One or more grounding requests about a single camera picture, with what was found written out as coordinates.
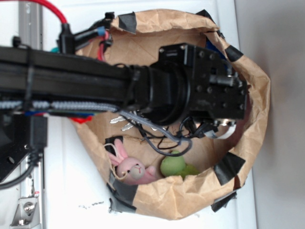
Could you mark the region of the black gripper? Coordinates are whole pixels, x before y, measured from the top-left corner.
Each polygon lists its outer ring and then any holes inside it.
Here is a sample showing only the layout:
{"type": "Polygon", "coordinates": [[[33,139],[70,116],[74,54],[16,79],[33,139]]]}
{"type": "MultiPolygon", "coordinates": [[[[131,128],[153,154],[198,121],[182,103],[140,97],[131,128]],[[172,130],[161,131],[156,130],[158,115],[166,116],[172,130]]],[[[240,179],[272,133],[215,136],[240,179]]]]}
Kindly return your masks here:
{"type": "Polygon", "coordinates": [[[210,139],[223,140],[229,138],[235,132],[236,126],[237,123],[229,119],[216,120],[212,123],[198,123],[189,116],[181,121],[178,133],[182,134],[183,130],[188,131],[188,133],[184,136],[189,139],[207,137],[210,139]],[[223,134],[217,135],[220,126],[227,127],[227,130],[223,134]]]}

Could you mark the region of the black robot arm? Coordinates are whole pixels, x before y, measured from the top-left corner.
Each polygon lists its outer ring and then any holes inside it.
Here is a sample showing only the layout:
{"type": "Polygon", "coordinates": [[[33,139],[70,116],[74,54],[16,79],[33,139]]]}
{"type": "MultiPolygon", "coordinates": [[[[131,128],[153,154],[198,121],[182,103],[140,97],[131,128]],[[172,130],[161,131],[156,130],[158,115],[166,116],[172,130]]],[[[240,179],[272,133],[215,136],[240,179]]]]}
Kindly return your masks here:
{"type": "Polygon", "coordinates": [[[163,46],[150,66],[31,49],[0,50],[0,108],[24,113],[132,112],[150,124],[191,118],[211,125],[245,117],[247,83],[218,53],[181,43],[163,46]]]}

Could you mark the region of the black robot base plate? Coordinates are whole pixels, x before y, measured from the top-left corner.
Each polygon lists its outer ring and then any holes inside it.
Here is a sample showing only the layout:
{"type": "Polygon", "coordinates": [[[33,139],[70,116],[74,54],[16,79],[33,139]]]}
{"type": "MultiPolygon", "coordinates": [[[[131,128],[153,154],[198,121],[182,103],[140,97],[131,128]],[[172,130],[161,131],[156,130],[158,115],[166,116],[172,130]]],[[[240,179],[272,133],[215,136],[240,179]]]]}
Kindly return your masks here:
{"type": "Polygon", "coordinates": [[[0,116],[0,181],[3,183],[31,151],[29,116],[0,116]]]}

